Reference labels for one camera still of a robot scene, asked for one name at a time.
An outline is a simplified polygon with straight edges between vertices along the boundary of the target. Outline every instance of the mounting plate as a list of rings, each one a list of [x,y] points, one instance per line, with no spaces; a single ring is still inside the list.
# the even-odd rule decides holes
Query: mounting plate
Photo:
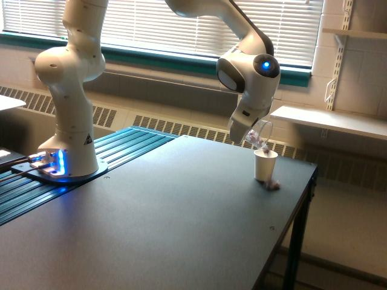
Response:
[[[75,185],[75,184],[86,183],[88,181],[96,179],[97,177],[103,175],[105,172],[108,171],[108,163],[106,161],[102,160],[101,158],[97,158],[97,161],[98,161],[99,169],[96,172],[85,176],[54,178],[54,177],[51,177],[50,175],[42,173],[40,170],[27,172],[24,176],[27,176],[31,179],[35,179],[41,182],[57,184],[57,185]],[[31,169],[31,166],[30,166],[30,163],[28,162],[11,167],[11,170],[15,173],[26,172],[30,169]]]

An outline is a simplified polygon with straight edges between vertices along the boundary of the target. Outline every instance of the wall shelf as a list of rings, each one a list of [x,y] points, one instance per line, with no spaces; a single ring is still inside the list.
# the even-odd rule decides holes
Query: wall shelf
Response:
[[[387,121],[375,118],[290,106],[282,106],[270,116],[296,124],[387,140]]]
[[[0,111],[23,106],[25,106],[25,102],[23,102],[22,100],[0,95]]]
[[[357,30],[341,30],[341,29],[331,29],[331,28],[323,28],[322,32],[333,33],[333,34],[336,34],[338,36],[349,36],[349,37],[354,37],[354,38],[386,39],[387,40],[387,33],[357,31]]]

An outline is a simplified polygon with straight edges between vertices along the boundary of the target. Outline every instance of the robotic arm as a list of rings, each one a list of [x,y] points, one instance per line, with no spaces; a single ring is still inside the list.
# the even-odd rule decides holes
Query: robotic arm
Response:
[[[217,65],[220,82],[242,98],[231,116],[230,139],[240,143],[254,124],[265,117],[277,90],[280,69],[271,40],[233,0],[165,0],[183,17],[216,16],[241,40]]]
[[[93,106],[82,84],[105,70],[100,37],[107,6],[108,0],[67,0],[63,15],[67,46],[46,50],[35,61],[36,73],[49,87],[56,109],[55,135],[39,146],[47,153],[43,162],[52,163],[44,171],[53,178],[86,176],[99,168]]]
[[[230,138],[239,143],[251,127],[270,110],[279,83],[279,64],[271,40],[233,0],[166,0],[178,15],[217,16],[241,40],[217,63],[218,78],[242,98],[231,116]],[[94,149],[92,104],[83,82],[105,69],[100,37],[108,0],[67,0],[63,24],[68,31],[66,47],[51,48],[38,55],[38,77],[50,89],[56,107],[55,135],[39,146],[46,152],[35,167],[50,163],[43,171],[51,178],[78,178],[98,171]]]

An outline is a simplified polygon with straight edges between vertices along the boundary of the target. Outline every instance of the window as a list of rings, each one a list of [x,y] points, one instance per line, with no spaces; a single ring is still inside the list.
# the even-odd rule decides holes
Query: window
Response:
[[[281,65],[310,68],[323,0],[236,1],[273,41]],[[2,0],[4,30],[66,37],[65,0]],[[214,17],[182,18],[164,0],[109,0],[102,43],[218,57],[237,43]]]

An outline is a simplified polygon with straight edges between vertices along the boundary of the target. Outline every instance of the aluminum extrusion rail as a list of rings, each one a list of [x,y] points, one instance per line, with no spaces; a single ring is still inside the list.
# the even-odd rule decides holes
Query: aluminum extrusion rail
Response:
[[[108,163],[109,171],[127,163],[177,136],[141,127],[129,127],[95,140],[97,157]],[[14,175],[7,171],[0,179]],[[44,184],[27,177],[0,183],[0,225],[78,187]]]

